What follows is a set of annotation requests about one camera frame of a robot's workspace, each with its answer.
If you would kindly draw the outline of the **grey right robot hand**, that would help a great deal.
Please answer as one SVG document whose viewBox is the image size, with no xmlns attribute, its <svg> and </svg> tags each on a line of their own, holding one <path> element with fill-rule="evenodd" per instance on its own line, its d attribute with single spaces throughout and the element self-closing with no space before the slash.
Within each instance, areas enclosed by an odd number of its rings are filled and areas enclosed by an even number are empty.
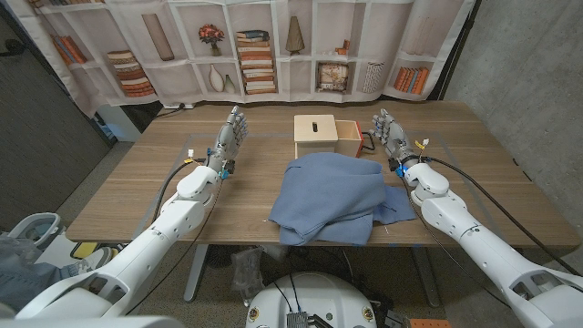
<svg viewBox="0 0 583 328">
<path fill-rule="evenodd" d="M 409 169 L 419 163 L 419 156 L 413 151 L 412 143 L 402 126 L 384 108 L 373 115 L 373 128 L 369 130 L 381 143 L 393 169 Z"/>
</svg>

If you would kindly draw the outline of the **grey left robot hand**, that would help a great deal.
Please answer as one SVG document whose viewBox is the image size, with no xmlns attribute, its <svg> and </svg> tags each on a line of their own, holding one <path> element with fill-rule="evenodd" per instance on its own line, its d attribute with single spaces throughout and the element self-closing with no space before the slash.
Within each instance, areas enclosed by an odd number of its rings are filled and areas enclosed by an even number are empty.
<svg viewBox="0 0 583 328">
<path fill-rule="evenodd" d="M 238 106 L 234 106 L 210 149 L 206 166 L 221 172 L 229 160 L 234 160 L 247 136 L 247 126 L 244 113 Z"/>
</svg>

